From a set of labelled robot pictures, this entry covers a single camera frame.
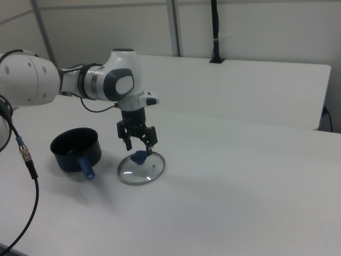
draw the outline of black cable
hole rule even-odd
[[[12,53],[16,53],[16,52],[24,52],[23,49],[16,49],[16,50],[12,50],[12,51],[9,51],[9,52],[6,52],[4,55],[2,55],[0,57],[0,63],[10,54]]]
[[[92,113],[101,113],[101,112],[107,111],[107,110],[109,110],[109,109],[111,109],[111,108],[118,108],[117,104],[115,104],[115,105],[113,105],[113,106],[111,106],[111,107],[109,107],[109,108],[106,108],[106,109],[103,109],[103,110],[96,111],[96,110],[91,110],[91,109],[89,109],[87,106],[85,106],[84,101],[83,101],[82,98],[80,99],[80,101],[81,101],[83,107],[84,107],[86,110],[88,110],[88,111],[90,111],[90,112],[92,112]]]
[[[331,122],[331,116],[329,110],[326,110],[326,114],[328,114],[329,117],[329,123],[330,123],[330,132],[332,132],[332,122]]]
[[[36,200],[34,202],[34,206],[33,206],[33,210],[31,213],[31,216],[26,224],[26,226],[24,227],[24,229],[22,230],[22,232],[20,233],[20,235],[16,238],[16,240],[9,246],[6,248],[5,251],[3,251],[2,253],[0,253],[0,256],[5,255],[6,253],[8,253],[10,251],[11,248],[13,248],[16,243],[21,239],[21,237],[25,234],[26,230],[28,229],[28,227],[30,226],[32,219],[36,213],[37,210],[37,206],[38,206],[38,200],[39,200],[39,184],[38,184],[38,179],[34,179],[34,183],[36,185]]]
[[[9,127],[11,130],[13,130],[15,136],[17,136],[17,142],[18,142],[18,145],[19,145],[19,148],[20,148],[20,153],[22,153],[23,155],[23,158],[24,158],[24,161],[25,161],[25,164],[26,164],[26,167],[27,169],[29,170],[30,174],[31,174],[31,177],[32,179],[34,180],[35,182],[35,185],[36,185],[36,199],[35,199],[35,203],[34,203],[34,206],[33,206],[33,210],[32,210],[32,213],[31,213],[31,216],[26,224],[26,226],[24,227],[24,229],[22,230],[22,232],[19,234],[19,236],[14,240],[14,242],[8,246],[5,251],[3,251],[2,253],[0,253],[0,256],[3,256],[5,255],[6,253],[8,253],[10,251],[11,248],[13,248],[16,243],[21,239],[21,237],[25,234],[25,232],[27,231],[28,227],[30,226],[31,222],[32,222],[32,219],[36,213],[36,210],[37,210],[37,206],[38,206],[38,200],[39,200],[39,184],[38,184],[38,174],[36,172],[36,169],[34,167],[34,163],[30,157],[30,153],[28,151],[28,148],[26,147],[26,145],[23,143],[22,141],[22,138],[19,136],[19,133],[18,131],[16,130],[16,128],[14,127],[13,123],[12,123],[12,120],[11,120],[11,117],[12,117],[12,114],[13,114],[13,108],[11,106],[11,104],[9,103],[9,101],[3,96],[0,94],[0,98],[2,98],[4,101],[5,101],[5,104],[6,106],[9,107],[9,109],[2,109],[2,117],[7,121]]]
[[[63,70],[63,73],[65,74],[65,73],[77,71],[77,70],[80,70],[80,69],[81,69],[81,67],[80,68],[69,69],[69,70]]]

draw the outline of cable connector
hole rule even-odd
[[[34,167],[34,163],[31,157],[31,153],[28,150],[28,147],[23,143],[22,137],[18,136],[16,137],[17,143],[19,145],[19,152],[22,156],[22,159],[24,160],[26,167],[28,169],[28,171],[31,174],[31,178],[37,179],[38,178],[38,174],[36,171],[36,168]]]
[[[31,154],[28,151],[28,148],[25,144],[22,146],[19,146],[19,152],[20,152],[24,162],[28,162],[28,161],[32,160]]]

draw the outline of robotic arm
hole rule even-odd
[[[142,90],[141,67],[134,50],[114,49],[104,65],[93,63],[75,69],[57,69],[28,51],[8,55],[0,62],[0,94],[13,107],[46,104],[60,92],[117,102],[123,119],[117,123],[118,137],[127,150],[132,148],[131,136],[139,138],[147,155],[152,154],[157,136],[155,128],[145,124],[144,107],[158,104],[159,99],[155,93]],[[7,137],[6,121],[0,117],[0,148]]]

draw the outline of white tabletop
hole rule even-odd
[[[104,102],[87,102],[100,109]],[[127,156],[120,111],[92,114],[76,98],[21,108],[14,124],[34,158],[40,200],[15,247],[28,255],[340,255],[339,134],[146,109],[166,159],[156,181],[117,178]],[[75,127],[99,133],[96,178],[62,172],[51,141]],[[135,139],[133,149],[142,149]],[[0,242],[26,224],[34,182],[15,142],[0,154]]]
[[[314,130],[330,66],[140,55],[144,88],[163,110]]]

